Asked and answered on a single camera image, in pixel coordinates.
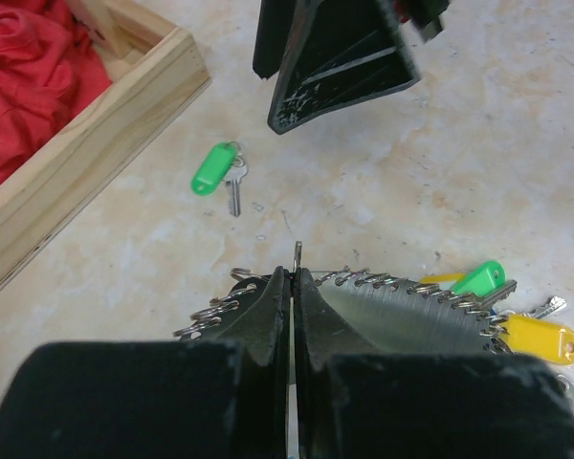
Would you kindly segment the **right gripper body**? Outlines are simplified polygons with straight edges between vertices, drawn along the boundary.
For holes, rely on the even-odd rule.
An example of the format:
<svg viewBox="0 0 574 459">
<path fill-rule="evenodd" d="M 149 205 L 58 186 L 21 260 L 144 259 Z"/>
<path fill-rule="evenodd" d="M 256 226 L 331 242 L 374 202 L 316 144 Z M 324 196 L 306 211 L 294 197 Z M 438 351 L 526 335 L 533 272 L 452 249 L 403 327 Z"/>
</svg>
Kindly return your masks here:
<svg viewBox="0 0 574 459">
<path fill-rule="evenodd" d="M 412 22 L 424 42 L 444 31 L 442 14 L 450 0 L 395 0 L 394 7 L 402 23 Z"/>
</svg>

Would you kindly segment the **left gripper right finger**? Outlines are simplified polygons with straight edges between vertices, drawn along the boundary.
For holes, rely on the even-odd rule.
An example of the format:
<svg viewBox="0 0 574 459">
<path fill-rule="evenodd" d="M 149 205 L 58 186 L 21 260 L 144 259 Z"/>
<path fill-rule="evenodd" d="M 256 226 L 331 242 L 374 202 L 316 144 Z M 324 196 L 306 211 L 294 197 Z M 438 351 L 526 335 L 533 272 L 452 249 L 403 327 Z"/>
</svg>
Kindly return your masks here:
<svg viewBox="0 0 574 459">
<path fill-rule="evenodd" d="M 351 398 L 336 365 L 378 348 L 325 301 L 306 268 L 294 273 L 294 333 L 299 456 L 342 458 L 342 410 Z"/>
</svg>

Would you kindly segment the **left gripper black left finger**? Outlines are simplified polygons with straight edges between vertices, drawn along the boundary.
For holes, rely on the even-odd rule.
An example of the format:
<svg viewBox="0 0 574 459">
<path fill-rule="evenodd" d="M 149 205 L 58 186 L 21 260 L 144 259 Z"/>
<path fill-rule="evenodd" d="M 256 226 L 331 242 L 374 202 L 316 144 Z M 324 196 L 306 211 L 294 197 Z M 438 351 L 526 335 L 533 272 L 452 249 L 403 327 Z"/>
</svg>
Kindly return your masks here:
<svg viewBox="0 0 574 459">
<path fill-rule="evenodd" d="M 221 316 L 205 332 L 206 340 L 235 340 L 244 346 L 240 365 L 232 456 L 287 456 L 287 271 L 237 282 L 255 291 L 237 300 L 239 307 Z"/>
</svg>

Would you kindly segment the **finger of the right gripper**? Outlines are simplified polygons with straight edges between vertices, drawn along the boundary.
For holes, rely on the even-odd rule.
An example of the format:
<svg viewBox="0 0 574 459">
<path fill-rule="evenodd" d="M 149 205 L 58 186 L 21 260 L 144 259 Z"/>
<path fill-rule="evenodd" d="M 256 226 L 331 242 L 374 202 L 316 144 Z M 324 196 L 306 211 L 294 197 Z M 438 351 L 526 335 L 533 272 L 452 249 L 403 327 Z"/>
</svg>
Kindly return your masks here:
<svg viewBox="0 0 574 459">
<path fill-rule="evenodd" d="M 268 79 L 280 68 L 291 30 L 296 0 L 262 0 L 254 45 L 253 70 Z"/>
</svg>

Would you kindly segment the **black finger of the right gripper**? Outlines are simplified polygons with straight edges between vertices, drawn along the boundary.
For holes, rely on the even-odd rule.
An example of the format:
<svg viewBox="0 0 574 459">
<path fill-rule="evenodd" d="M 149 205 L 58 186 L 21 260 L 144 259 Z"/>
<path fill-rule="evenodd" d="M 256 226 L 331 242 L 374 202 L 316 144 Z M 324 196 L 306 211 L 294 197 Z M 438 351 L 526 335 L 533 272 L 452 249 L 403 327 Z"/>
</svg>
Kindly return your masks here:
<svg viewBox="0 0 574 459">
<path fill-rule="evenodd" d="M 420 78 L 394 1 L 297 1 L 267 122 L 281 135 Z"/>
</svg>

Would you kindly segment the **large metal keyring with keys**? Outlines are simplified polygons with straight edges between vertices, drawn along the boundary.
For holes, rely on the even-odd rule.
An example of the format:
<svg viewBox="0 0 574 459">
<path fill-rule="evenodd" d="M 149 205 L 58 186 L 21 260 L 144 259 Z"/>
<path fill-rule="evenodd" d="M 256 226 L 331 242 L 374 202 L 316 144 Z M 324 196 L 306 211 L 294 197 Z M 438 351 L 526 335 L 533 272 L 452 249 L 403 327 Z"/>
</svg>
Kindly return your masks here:
<svg viewBox="0 0 574 459">
<path fill-rule="evenodd" d="M 294 273 L 287 271 L 287 392 L 296 387 Z M 574 458 L 574 331 L 496 313 L 515 290 L 495 262 L 449 289 L 390 273 L 311 272 L 322 297 L 378 348 L 342 358 L 342 458 Z M 232 288 L 177 330 L 205 339 L 255 285 Z"/>
</svg>

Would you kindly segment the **green tagged key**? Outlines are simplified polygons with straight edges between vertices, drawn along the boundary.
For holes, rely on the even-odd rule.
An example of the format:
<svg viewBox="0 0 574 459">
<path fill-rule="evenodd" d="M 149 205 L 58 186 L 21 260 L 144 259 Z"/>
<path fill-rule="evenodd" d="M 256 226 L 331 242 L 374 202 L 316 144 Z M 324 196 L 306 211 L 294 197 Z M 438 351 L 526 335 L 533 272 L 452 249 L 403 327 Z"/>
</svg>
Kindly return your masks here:
<svg viewBox="0 0 574 459">
<path fill-rule="evenodd" d="M 230 193 L 230 214 L 241 214 L 240 186 L 249 167 L 237 142 L 220 142 L 212 147 L 190 182 L 192 191 L 199 196 L 212 194 L 221 184 Z"/>
</svg>

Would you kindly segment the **wooden rack tray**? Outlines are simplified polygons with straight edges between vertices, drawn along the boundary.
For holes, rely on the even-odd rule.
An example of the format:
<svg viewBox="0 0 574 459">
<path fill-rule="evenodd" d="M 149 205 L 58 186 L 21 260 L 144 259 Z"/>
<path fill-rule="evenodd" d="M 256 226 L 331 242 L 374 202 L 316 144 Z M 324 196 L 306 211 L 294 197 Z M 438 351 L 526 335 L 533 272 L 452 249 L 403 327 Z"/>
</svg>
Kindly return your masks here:
<svg viewBox="0 0 574 459">
<path fill-rule="evenodd" d="M 134 1 L 71 1 L 111 86 L 0 185 L 0 291 L 210 84 L 193 35 Z"/>
</svg>

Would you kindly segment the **red cloth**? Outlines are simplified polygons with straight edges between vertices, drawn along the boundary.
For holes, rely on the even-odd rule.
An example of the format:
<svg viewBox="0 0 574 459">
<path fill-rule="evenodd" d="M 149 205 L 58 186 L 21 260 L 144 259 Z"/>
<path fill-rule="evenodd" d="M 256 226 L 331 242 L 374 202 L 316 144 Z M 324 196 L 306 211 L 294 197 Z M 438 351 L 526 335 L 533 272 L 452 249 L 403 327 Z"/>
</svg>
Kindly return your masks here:
<svg viewBox="0 0 574 459">
<path fill-rule="evenodd" d="M 0 1 L 0 185 L 111 84 L 63 1 Z"/>
</svg>

